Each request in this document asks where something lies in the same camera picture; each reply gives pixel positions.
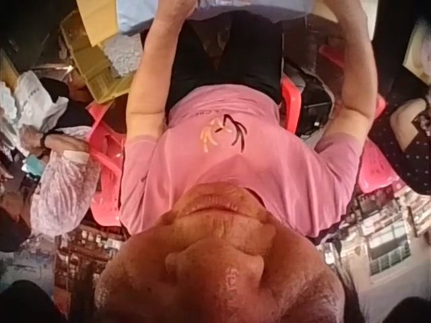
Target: yellow box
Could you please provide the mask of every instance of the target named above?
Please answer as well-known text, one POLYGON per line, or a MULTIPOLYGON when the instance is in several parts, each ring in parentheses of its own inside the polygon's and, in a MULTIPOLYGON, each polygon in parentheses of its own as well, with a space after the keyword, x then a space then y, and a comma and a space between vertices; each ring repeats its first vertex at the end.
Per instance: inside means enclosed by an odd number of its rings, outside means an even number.
POLYGON ((16 71, 12 62, 3 50, 0 50, 0 81, 5 82, 6 86, 14 91, 18 83, 20 74, 16 71))
POLYGON ((61 22, 61 32, 75 66, 97 103, 105 103, 129 93, 134 73, 114 76, 108 57, 99 46, 92 46, 78 11, 61 22))

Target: table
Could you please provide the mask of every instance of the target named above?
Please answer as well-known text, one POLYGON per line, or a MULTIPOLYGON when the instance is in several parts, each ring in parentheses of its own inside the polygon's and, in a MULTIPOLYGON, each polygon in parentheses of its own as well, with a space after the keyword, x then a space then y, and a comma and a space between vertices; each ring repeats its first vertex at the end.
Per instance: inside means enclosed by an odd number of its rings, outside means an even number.
MULTIPOLYGON (((77 0, 76 2, 92 46, 101 44, 119 32, 116 0, 77 0)), ((368 29, 372 39, 377 19, 378 0, 361 0, 361 2, 368 16, 368 29)), ((335 16, 323 0, 316 0, 312 13, 336 22, 335 16)))

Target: lips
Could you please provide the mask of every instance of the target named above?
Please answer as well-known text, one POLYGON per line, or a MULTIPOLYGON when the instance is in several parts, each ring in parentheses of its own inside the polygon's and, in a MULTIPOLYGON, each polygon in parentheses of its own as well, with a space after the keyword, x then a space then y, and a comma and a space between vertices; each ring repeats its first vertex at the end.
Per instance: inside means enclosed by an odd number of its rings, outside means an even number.
POLYGON ((180 216, 186 216, 201 211, 227 211, 232 213, 241 213, 245 208, 242 205, 236 204, 228 196, 220 196, 214 194, 201 195, 189 201, 181 210, 180 216))

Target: sleeve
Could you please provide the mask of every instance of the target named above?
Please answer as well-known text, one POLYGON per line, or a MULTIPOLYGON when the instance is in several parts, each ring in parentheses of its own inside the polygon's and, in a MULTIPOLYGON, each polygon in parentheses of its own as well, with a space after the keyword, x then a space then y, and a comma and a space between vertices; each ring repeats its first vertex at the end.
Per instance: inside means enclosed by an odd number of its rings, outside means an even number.
POLYGON ((304 232, 311 238, 330 233, 341 222, 353 197, 363 146, 351 135, 336 133, 324 136, 314 149, 317 152, 314 177, 308 196, 310 223, 304 232))
POLYGON ((125 144, 120 220, 130 234, 139 232, 145 185, 156 143, 156 138, 146 135, 133 138, 125 144))
POLYGON ((91 158, 52 153, 32 197, 32 231, 59 236, 74 230, 90 208, 99 174, 91 158))

